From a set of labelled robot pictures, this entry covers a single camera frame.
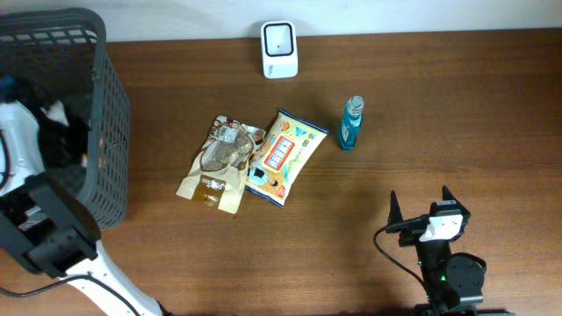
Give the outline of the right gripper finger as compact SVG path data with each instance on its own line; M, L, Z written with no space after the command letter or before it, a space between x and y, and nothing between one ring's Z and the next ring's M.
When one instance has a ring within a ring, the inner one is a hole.
M441 201L441 205L454 207L455 209L459 209L462 213L468 213L468 210L454 197L446 185L442 187L442 196L443 200Z
M394 190L390 194L390 211L387 220L388 225L395 225L403 221L400 204Z

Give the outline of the brown cookie snack pouch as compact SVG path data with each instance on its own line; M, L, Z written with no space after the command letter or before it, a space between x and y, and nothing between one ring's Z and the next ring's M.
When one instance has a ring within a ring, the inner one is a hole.
M216 117L176 194L223 212L237 213L249 158L260 149L265 135L258 127L227 116Z

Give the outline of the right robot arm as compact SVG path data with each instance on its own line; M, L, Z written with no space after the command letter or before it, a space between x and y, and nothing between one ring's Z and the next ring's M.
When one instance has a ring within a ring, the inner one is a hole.
M450 190L442 187L442 199L432 203L429 212L404 219L396 192L390 193L390 210L385 226L373 235L380 254L414 277L423 288L428 302L414 307L413 315L509 315L501 309L480 310L486 261L468 253L452 253L450 244L465 232L471 217ZM378 244L380 233L396 233L401 248L414 247L421 274L417 275L387 254Z

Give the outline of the blue mouthwash bottle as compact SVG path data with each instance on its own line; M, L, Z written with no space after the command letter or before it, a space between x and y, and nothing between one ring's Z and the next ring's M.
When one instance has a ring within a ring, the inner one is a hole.
M364 99L362 97L353 96L346 102L338 130L338 140L342 150L348 152L354 150L364 120L363 111Z

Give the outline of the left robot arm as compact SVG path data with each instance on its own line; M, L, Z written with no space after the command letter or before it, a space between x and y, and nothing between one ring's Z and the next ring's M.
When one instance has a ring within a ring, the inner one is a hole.
M85 205L49 174L82 165L90 127L30 81L1 79L1 248L32 274L68 284L107 315L166 315L106 252Z

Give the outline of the yellow wet wipes pack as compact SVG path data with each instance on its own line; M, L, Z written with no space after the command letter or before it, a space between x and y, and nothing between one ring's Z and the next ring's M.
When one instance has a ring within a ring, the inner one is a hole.
M281 109L249 158L246 189L282 208L299 172L327 136L326 128Z

